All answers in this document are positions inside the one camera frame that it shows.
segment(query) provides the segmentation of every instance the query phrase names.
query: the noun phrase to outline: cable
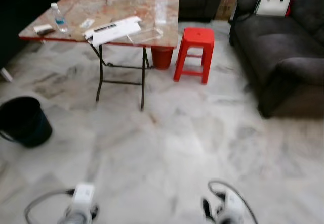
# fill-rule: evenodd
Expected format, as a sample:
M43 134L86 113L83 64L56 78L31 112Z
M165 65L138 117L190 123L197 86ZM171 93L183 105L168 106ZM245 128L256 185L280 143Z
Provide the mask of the cable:
M25 219L26 222L28 224L33 224L33 222L30 220L29 218L29 213L32 210L32 208L34 208L35 206L37 206L38 204L42 203L43 201L45 201L46 199L48 199L49 197L53 196L53 195L60 195L60 194L64 194L64 195L69 195L69 196L73 196L75 189L67 189L67 190L54 190L51 192L48 192L46 194L43 194L41 196L39 196L37 199L33 200L24 210L24 215L25 215Z
M227 182L222 181L222 180L210 180L208 182L208 188L217 197L218 197L218 193L212 188L212 184L221 184L221 185L224 185L224 186L230 188L232 191L234 191L240 197L240 199L243 201L243 203L246 206L246 208L249 210L249 213L251 214L251 217L252 217L254 223L255 224L258 224L258 221L257 221L257 219L256 219L256 217L255 217L255 215L254 215L251 207L249 206L249 204L247 203L247 201L241 196L241 194L238 192L238 190L236 190L236 188L234 188L232 185L230 185Z

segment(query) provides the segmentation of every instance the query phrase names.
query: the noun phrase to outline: water bottle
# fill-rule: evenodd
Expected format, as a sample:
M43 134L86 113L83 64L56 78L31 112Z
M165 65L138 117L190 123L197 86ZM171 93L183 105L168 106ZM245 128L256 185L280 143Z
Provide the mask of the water bottle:
M68 31L68 27L67 27L66 20L65 20L63 14L59 10L56 3L51 3L51 7L52 7L52 14L53 14L53 17L55 19L58 29L60 30L60 32L66 33Z

